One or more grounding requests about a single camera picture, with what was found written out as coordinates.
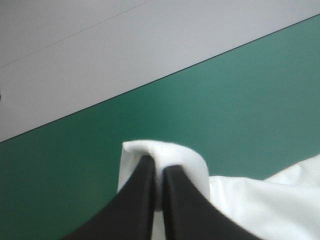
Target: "clothing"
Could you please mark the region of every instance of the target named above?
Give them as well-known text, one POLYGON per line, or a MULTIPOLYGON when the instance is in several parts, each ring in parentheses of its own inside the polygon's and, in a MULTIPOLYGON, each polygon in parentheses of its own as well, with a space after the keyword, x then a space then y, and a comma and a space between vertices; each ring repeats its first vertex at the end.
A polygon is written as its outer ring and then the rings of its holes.
POLYGON ((162 172, 181 165, 202 195, 239 226, 265 240, 320 239, 320 155, 265 180, 210 176, 204 159, 190 148, 153 140, 124 142, 120 190, 143 155, 156 168, 156 209, 152 239, 164 237, 161 214, 162 172))

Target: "white cloth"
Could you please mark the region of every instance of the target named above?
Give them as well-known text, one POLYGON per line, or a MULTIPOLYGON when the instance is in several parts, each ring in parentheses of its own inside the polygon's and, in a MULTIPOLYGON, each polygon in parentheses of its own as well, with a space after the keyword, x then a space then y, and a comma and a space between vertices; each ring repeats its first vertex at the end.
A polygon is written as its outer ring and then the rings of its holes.
MULTIPOLYGON (((143 155, 155 160, 157 210, 161 209, 162 170, 181 165, 213 206, 261 239, 320 239, 320 155, 265 180, 209 177, 203 158, 187 147, 153 140, 124 142, 118 190, 143 155)), ((161 212, 155 213, 152 239, 165 239, 161 212)))

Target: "white fabric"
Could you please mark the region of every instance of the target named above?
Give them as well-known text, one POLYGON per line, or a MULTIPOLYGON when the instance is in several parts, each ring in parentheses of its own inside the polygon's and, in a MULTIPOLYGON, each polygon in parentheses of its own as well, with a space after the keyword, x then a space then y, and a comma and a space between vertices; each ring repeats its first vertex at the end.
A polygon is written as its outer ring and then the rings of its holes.
POLYGON ((265 180, 211 176, 211 203, 266 240, 320 239, 320 155, 265 180))
MULTIPOLYGON (((261 239, 320 239, 320 155, 265 180, 209 177, 203 158, 187 147, 152 140, 124 142, 119 190, 143 155, 155 160, 158 210, 161 209, 162 170, 181 165, 193 184, 218 210, 261 239)), ((157 212, 152 239, 165 239, 163 229, 161 212, 157 212)))

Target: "white wall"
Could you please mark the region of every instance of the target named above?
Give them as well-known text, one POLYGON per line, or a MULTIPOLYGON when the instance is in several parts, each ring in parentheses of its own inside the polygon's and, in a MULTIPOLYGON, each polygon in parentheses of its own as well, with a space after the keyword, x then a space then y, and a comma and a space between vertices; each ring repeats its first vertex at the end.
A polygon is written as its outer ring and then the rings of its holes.
POLYGON ((2 0, 0 141, 319 13, 319 0, 2 0))

